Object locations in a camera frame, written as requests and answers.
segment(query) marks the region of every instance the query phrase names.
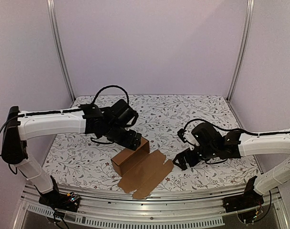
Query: brown cardboard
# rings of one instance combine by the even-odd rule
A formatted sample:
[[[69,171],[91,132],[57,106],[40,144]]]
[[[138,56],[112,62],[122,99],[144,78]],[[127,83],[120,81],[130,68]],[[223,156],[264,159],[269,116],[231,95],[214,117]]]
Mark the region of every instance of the brown cardboard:
[[[140,146],[135,150],[125,148],[112,159],[114,170],[123,176],[128,170],[139,163],[149,154],[149,142],[145,138],[141,138]]]
[[[145,198],[173,170],[173,162],[167,160],[166,163],[164,163],[165,159],[166,156],[159,150],[146,154],[145,157],[141,158],[139,162],[134,164],[131,169],[122,175],[122,179],[118,183],[118,186],[121,187],[125,193],[136,190],[132,195],[135,199]]]

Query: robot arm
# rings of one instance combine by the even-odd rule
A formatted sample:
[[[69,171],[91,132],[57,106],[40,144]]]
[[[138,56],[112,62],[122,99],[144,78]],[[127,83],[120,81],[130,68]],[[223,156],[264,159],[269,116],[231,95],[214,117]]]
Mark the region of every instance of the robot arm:
[[[190,148],[179,153],[174,164],[182,170],[195,166],[200,161],[212,158],[241,158],[258,154],[289,154],[290,129],[277,132],[244,133],[243,130],[230,131],[225,136],[215,130],[210,123],[197,125],[190,133],[184,129],[178,131],[183,142],[189,142]],[[226,212],[251,208],[263,203],[262,195],[290,180],[290,157],[272,170],[251,178],[244,194],[224,198]]]
[[[136,150],[141,143],[141,134],[125,128],[132,126],[137,118],[137,112],[124,100],[117,101],[111,107],[99,108],[94,104],[84,104],[44,112],[20,112],[15,106],[10,109],[7,118],[1,156],[35,185],[41,195],[40,203],[52,208],[77,211],[79,195],[59,193],[54,178],[26,152],[26,141],[38,136],[61,133],[95,134],[96,138],[106,136],[111,142]]]

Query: lavender wall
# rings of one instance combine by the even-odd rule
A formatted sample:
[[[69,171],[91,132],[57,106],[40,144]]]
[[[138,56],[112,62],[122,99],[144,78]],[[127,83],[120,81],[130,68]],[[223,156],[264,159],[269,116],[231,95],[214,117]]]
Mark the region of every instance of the lavender wall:
[[[108,84],[132,94],[226,95],[246,0],[59,0],[55,7],[77,95]]]
[[[0,1],[0,126],[13,105],[30,111],[70,105],[46,0]],[[42,162],[51,139],[30,140],[28,151]],[[0,159],[0,229],[10,228],[24,184]]]
[[[290,0],[257,0],[232,104],[250,131],[290,127]],[[285,156],[261,156],[265,170]],[[290,181],[280,186],[290,217]]]

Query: metal edge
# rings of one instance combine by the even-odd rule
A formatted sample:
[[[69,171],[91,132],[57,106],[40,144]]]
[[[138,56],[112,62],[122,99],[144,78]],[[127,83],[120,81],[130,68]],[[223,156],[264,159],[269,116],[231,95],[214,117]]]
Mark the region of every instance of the metal edge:
[[[43,159],[42,163],[40,164],[41,166],[43,166],[43,164],[44,164],[44,162],[46,160],[46,157],[48,156],[49,151],[50,151],[50,149],[51,149],[51,147],[52,147],[52,145],[53,145],[53,143],[55,141],[56,136],[57,135],[53,135],[53,138],[52,138],[52,140],[51,140],[51,142],[50,142],[50,144],[49,144],[49,146],[48,146],[48,148],[47,148],[47,150],[46,150],[46,152],[44,154],[44,159]]]
[[[277,189],[273,189],[272,193],[273,203],[281,200]],[[38,203],[39,195],[36,192],[23,193],[21,198],[27,203],[41,206]],[[269,204],[268,194],[264,196],[264,199],[264,205]],[[150,222],[150,218],[153,217],[156,219],[156,222],[160,223],[169,221],[183,222],[186,220],[207,219],[235,214],[235,212],[225,212],[222,207],[222,199],[220,198],[195,199],[188,202],[173,200],[159,202],[158,204],[145,202],[144,205],[143,203],[139,201],[132,203],[131,201],[93,198],[92,200],[83,200],[77,213],[66,212],[66,214],[77,217],[85,216],[102,220],[129,222]]]
[[[57,24],[57,19],[56,19],[56,12],[55,12],[55,5],[54,5],[54,0],[47,0],[47,6],[48,6],[48,12],[49,12],[49,17],[50,17],[50,22],[51,22],[51,28],[53,32],[53,38],[55,41],[55,47],[56,47],[56,52],[58,55],[62,75],[64,78],[64,82],[66,85],[66,88],[68,90],[70,99],[72,101],[75,101],[76,97],[74,94],[74,90],[72,87],[72,83],[69,77],[69,72],[68,68],[65,62],[63,50],[62,50],[62,45],[61,45],[61,40],[60,40],[60,35],[59,35],[59,30],[58,30],[58,24]]]
[[[277,201],[274,203],[275,212],[277,214],[279,225],[281,229],[290,229],[289,217],[285,209],[284,202]]]
[[[68,187],[65,189],[60,188],[60,192],[62,193],[67,193],[68,192]],[[232,195],[237,195],[243,193],[243,189],[239,191],[227,191],[227,192],[217,192],[215,194],[210,194],[207,193],[205,194],[197,194],[197,193],[190,193],[189,195],[181,195],[181,193],[177,193],[177,196],[161,196],[157,195],[155,196],[149,196],[148,198],[145,199],[132,199],[131,195],[125,194],[125,193],[117,193],[117,192],[110,192],[108,193],[106,190],[93,190],[92,192],[86,190],[82,191],[79,190],[78,194],[80,194],[83,199],[86,201],[91,201],[91,200],[97,200],[97,201],[112,201],[112,202],[117,202],[117,203],[134,203],[134,204],[150,204],[150,205],[159,205],[161,203],[187,203],[190,201],[205,201],[205,200],[216,200],[216,199],[223,199],[223,197],[228,197]],[[274,188],[271,191],[272,195],[279,195],[279,191],[277,188]],[[39,194],[35,187],[33,185],[27,184],[24,188],[23,194],[22,195],[32,195],[39,197]]]
[[[234,94],[234,91],[235,91],[235,88],[237,85],[240,69],[241,69],[241,66],[243,63],[244,55],[246,52],[247,41],[248,41],[249,32],[250,32],[250,28],[251,28],[253,8],[254,8],[254,0],[248,0],[246,19],[245,19],[245,25],[244,25],[244,29],[243,29],[243,36],[242,36],[242,40],[241,40],[241,44],[240,44],[239,54],[238,54],[238,58],[236,61],[235,70],[233,73],[233,77],[232,77],[232,81],[231,81],[230,88],[228,91],[228,95],[226,98],[226,100],[229,102],[231,101],[231,99],[233,97],[233,94]]]
[[[15,218],[13,226],[12,226],[13,229],[21,229],[22,228],[22,224],[23,224],[24,217],[26,214],[26,206],[28,205],[28,203],[22,199],[19,199],[19,202],[21,202],[21,203],[20,203],[18,212],[16,214],[16,218]]]
[[[46,207],[46,206],[42,206],[42,205],[38,205],[35,203],[30,203],[29,204],[30,208],[29,211],[46,216],[46,217],[50,217],[51,218],[51,209]],[[222,226],[225,225],[222,219],[221,215],[216,215],[216,217],[206,217],[204,219],[190,219],[189,221],[183,220],[183,221],[176,221],[176,220],[167,220],[167,221],[160,221],[159,219],[156,219],[154,217],[149,218],[148,216],[145,217],[147,218],[147,220],[142,220],[142,221],[127,221],[127,220],[117,220],[117,219],[104,219],[104,218],[100,218],[97,216],[93,216],[93,215],[88,215],[85,212],[84,213],[74,213],[74,214],[70,214],[70,213],[65,213],[65,219],[70,222],[70,223],[74,223],[74,224],[79,224],[79,225],[84,225],[84,226],[88,226],[88,227],[94,227],[94,228],[153,228],[153,229],[158,229],[158,228],[182,228],[182,229],[187,229],[187,228],[195,228],[191,226],[191,223],[196,223],[197,221],[206,221],[207,224],[202,224],[198,225],[197,224],[197,228],[210,228],[211,227],[216,227],[216,226]],[[208,221],[212,221],[215,219],[219,219],[219,224],[215,223],[209,223]]]
[[[121,193],[117,191],[109,191],[109,190],[96,190],[96,189],[86,189],[86,188],[78,188],[73,186],[64,186],[58,185],[60,192],[67,193],[68,191],[76,192],[82,195],[85,198],[100,198],[100,199],[113,199],[119,201],[133,201],[136,202],[135,199],[132,198],[131,194]],[[147,198],[138,200],[140,203],[144,202],[160,202],[160,201],[169,201],[169,200],[189,200],[189,199],[205,199],[205,198],[221,198],[228,195],[236,195],[241,194],[244,191],[244,186],[241,185],[239,187],[231,187],[227,189],[215,189],[210,190],[209,192],[205,189],[203,192],[199,191],[187,191],[187,192],[155,192],[152,193]],[[24,192],[37,194],[35,187],[32,184],[26,184],[24,188]]]
[[[238,123],[239,127],[245,129],[245,127],[244,127],[242,121],[240,120],[239,116],[237,115],[235,109],[232,107],[231,103],[229,103],[227,100],[226,100],[226,102],[227,102],[227,104],[228,104],[228,106],[229,106],[231,112],[233,113],[235,119],[237,120],[237,123]],[[263,174],[263,173],[264,173],[264,172],[263,172],[263,168],[262,168],[262,166],[261,166],[261,164],[260,164],[260,162],[259,162],[259,159],[258,159],[257,155],[253,155],[253,156],[254,156],[254,159],[255,159],[255,161],[256,161],[256,164],[257,164],[258,167],[259,167],[259,171],[260,171],[260,173]]]
[[[75,100],[71,102],[71,104],[70,104],[70,108],[73,107],[74,103],[75,103]]]

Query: floral tablecloth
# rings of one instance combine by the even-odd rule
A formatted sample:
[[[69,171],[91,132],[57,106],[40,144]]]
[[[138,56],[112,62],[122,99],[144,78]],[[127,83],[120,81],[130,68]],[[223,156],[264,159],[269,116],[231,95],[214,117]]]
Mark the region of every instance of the floral tablecloth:
[[[96,104],[99,107],[111,106],[120,98],[125,99],[120,95],[99,96]],[[78,97],[73,106],[88,104],[92,99],[92,96]],[[192,118],[203,118],[223,128],[238,126],[221,96],[131,95],[130,105],[139,113],[138,121],[132,129],[150,141],[151,152],[159,149],[169,159],[188,147],[176,133]],[[90,141],[91,136],[57,135],[43,169],[53,175],[59,184],[122,191],[117,186],[121,177],[113,170],[110,159],[123,147],[94,144]],[[252,156],[229,159],[218,165],[201,163],[186,171],[175,166],[154,191],[184,191],[244,184],[258,172]]]

